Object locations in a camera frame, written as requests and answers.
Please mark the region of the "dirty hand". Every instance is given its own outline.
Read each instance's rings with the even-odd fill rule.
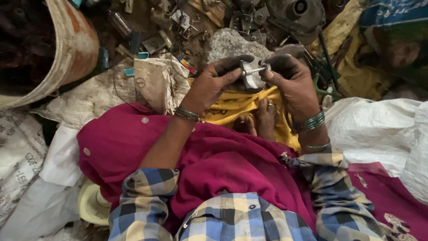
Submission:
[[[253,62],[251,55],[240,55],[221,59],[206,66],[195,80],[180,107],[195,114],[202,113],[213,105],[222,93],[222,89],[235,82],[241,76],[240,62]]]
[[[320,109],[309,68],[289,54],[274,56],[265,62],[272,70],[260,72],[260,75],[279,88],[293,118],[306,121],[315,117]]]

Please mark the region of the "plaid shirt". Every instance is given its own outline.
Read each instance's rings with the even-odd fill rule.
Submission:
[[[341,151],[303,155],[289,161],[300,167],[314,194],[317,233],[296,213],[282,211],[257,193],[227,193],[203,202],[187,215],[172,237],[162,224],[167,199],[174,195],[178,170],[140,169],[123,183],[121,205],[110,214],[110,238],[136,240],[381,241],[373,204],[352,186]]]

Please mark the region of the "bracelet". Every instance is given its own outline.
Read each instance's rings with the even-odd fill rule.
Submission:
[[[307,121],[297,122],[293,121],[293,128],[300,132],[302,130],[313,130],[324,123],[325,116],[324,111],[320,108],[320,112],[314,117]]]
[[[194,121],[194,122],[199,122],[199,115],[198,114],[195,114],[191,111],[187,111],[181,107],[178,107],[175,110],[175,115],[183,117],[183,118],[191,120],[191,121]]]
[[[327,147],[328,145],[330,145],[330,138],[328,138],[328,142],[327,144],[324,144],[322,146],[306,146],[307,148],[312,148],[312,149],[320,149],[320,148],[324,148]]]

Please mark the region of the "yellow fabric with black print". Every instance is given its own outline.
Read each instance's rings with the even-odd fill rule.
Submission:
[[[300,152],[300,144],[297,140],[298,135],[293,135],[291,133],[291,129],[285,119],[280,92],[276,86],[267,90],[262,90],[256,94],[227,90],[220,96],[218,101],[211,106],[211,109],[205,111],[203,120],[232,129],[233,122],[239,116],[252,115],[251,112],[257,110],[260,100],[265,97],[268,97],[275,103],[276,110],[279,114],[279,120],[275,124],[276,141]]]

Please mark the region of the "rock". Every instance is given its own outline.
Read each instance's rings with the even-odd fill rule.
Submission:
[[[241,54],[250,54],[255,57],[251,63],[253,69],[260,68],[259,60],[265,60],[275,53],[256,42],[246,41],[236,30],[222,28],[215,32],[204,46],[204,66],[226,57],[235,57]],[[263,88],[266,83],[261,81],[258,73],[254,74],[257,86]]]

